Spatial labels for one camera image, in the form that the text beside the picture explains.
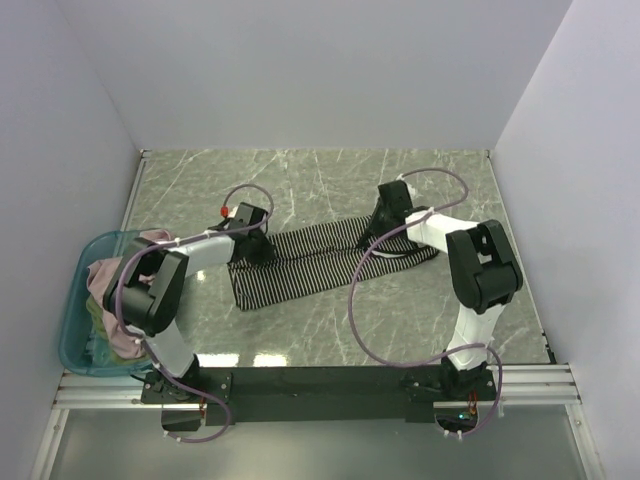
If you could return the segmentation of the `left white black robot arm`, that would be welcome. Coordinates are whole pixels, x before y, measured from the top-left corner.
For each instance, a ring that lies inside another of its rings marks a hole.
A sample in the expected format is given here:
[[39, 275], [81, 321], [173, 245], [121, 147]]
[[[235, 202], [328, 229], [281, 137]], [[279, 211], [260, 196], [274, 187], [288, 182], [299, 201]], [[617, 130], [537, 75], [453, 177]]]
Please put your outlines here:
[[266, 236], [270, 212], [242, 202], [223, 221], [185, 240], [135, 238], [105, 290], [103, 307], [125, 334], [148, 348], [154, 367], [167, 375], [164, 389], [186, 402], [199, 392], [200, 365], [180, 334], [176, 316], [185, 280], [215, 265], [275, 257]]

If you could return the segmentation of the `black white striped tank top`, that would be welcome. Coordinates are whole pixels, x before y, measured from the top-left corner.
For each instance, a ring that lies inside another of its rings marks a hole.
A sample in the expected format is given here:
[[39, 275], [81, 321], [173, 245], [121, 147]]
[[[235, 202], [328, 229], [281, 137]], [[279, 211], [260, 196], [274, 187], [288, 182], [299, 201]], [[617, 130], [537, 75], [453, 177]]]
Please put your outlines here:
[[236, 306], [242, 311], [348, 285], [375, 237], [369, 215], [316, 224], [266, 236], [273, 258], [228, 265]]

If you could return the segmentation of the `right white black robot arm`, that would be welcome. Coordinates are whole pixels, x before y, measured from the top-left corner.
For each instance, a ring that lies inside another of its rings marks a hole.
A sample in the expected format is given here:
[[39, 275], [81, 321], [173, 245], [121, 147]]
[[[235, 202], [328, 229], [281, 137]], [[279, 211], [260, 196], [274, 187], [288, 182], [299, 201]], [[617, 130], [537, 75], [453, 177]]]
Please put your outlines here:
[[436, 366], [436, 385], [427, 390], [446, 399], [465, 398], [489, 379], [487, 357], [499, 317], [524, 283], [502, 224], [443, 215], [413, 205], [407, 183], [378, 186], [378, 199], [363, 240], [373, 252], [383, 241], [401, 237], [447, 256], [459, 310], [452, 338]]

